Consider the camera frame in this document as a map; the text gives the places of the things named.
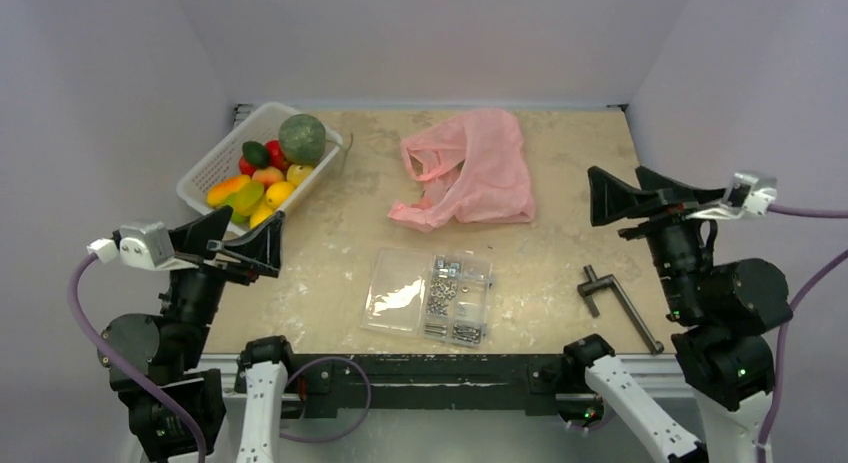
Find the dark green avocado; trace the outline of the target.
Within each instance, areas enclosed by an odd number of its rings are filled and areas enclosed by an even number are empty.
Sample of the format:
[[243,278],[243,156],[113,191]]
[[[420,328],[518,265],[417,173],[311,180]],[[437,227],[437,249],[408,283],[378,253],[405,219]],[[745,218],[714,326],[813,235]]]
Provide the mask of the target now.
[[246,141],[242,144],[242,160],[245,165],[255,169],[267,168],[271,163],[271,156],[267,147],[258,141]]

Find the green netted melon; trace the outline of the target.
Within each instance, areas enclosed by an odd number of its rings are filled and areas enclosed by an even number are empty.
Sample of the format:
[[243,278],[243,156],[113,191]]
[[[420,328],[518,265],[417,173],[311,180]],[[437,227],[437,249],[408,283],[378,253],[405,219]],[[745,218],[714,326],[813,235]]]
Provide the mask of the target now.
[[324,155],[326,129],[315,116],[296,114],[282,122],[278,130],[278,141],[290,163],[316,166]]

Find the pink plastic bag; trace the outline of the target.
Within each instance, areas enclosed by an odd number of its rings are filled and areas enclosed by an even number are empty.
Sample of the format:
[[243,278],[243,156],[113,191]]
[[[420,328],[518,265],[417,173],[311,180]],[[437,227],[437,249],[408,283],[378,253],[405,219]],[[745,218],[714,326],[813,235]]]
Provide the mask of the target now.
[[396,201],[388,217],[421,232],[460,223],[529,223],[536,216],[518,118],[499,108],[460,113],[400,142],[421,199]]

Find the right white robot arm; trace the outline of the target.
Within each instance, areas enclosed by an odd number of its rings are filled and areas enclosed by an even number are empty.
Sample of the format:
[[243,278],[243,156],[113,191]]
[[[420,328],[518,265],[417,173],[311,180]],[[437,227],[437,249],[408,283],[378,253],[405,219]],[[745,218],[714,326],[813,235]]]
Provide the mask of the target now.
[[767,213],[776,180],[738,172],[728,187],[705,189],[642,166],[636,185],[597,166],[587,176],[591,224],[631,219],[634,226],[620,236],[649,247],[668,317],[682,327],[671,341],[705,434],[671,418],[597,334],[564,348],[564,382],[599,395],[656,462],[770,461],[764,426],[777,378],[765,334],[792,318],[786,277],[760,258],[718,264],[714,244],[719,221]]

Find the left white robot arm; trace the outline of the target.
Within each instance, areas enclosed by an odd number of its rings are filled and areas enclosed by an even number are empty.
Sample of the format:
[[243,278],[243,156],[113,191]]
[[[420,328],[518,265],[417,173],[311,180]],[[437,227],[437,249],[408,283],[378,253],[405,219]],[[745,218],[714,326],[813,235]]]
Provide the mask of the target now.
[[151,462],[213,454],[226,414],[221,376],[198,365],[224,289],[276,278],[281,270],[284,214],[228,239],[233,214],[220,208],[175,229],[129,223],[106,241],[123,265],[169,279],[158,313],[121,315],[98,336],[110,348],[98,352],[110,387]]

